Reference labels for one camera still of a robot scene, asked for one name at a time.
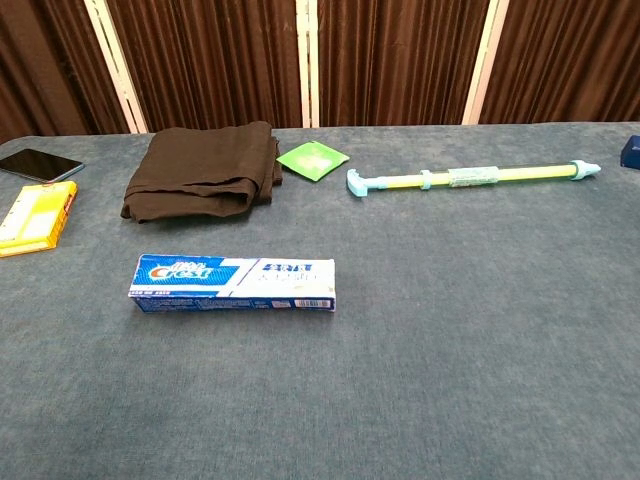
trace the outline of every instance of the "green packet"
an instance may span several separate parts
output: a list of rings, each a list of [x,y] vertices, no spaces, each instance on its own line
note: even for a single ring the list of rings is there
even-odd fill
[[[284,166],[314,182],[347,160],[349,157],[344,153],[316,141],[302,144],[278,157]]]

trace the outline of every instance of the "blue and white box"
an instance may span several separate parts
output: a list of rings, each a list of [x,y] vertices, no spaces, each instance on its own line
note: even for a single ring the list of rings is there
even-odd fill
[[[257,308],[335,311],[333,260],[149,255],[131,297],[145,312]]]

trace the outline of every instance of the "smartphone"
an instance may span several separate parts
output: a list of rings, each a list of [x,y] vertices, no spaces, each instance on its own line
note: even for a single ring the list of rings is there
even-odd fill
[[[84,163],[26,148],[0,159],[0,170],[42,183],[59,182],[84,168]]]

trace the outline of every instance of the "white pole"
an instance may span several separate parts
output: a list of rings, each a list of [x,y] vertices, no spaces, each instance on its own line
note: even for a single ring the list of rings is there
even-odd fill
[[[98,37],[102,55],[107,63],[111,81],[131,133],[147,133],[147,123],[131,80],[113,19],[106,0],[84,0],[91,24]]]
[[[302,126],[309,128],[309,16],[307,0],[296,0],[296,29],[298,33],[298,64],[300,66],[300,101],[302,104]]]
[[[496,58],[496,50],[500,43],[504,19],[509,8],[509,0],[491,0],[487,17],[484,21],[482,38],[478,46],[476,65],[469,85],[467,104],[462,117],[463,125],[476,125],[480,120],[480,113],[484,105],[484,97],[487,94],[487,86],[491,78],[493,62]]]
[[[311,79],[311,126],[320,126],[318,70],[318,0],[309,0],[309,77]]]

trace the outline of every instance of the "brown curtain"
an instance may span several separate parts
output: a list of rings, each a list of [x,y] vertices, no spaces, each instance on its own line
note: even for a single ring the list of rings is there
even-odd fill
[[[511,0],[480,123],[640,120],[638,0]]]
[[[128,132],[82,0],[0,1],[0,142]]]
[[[489,0],[319,0],[321,125],[462,121]]]
[[[299,127],[294,0],[109,0],[151,131]]]

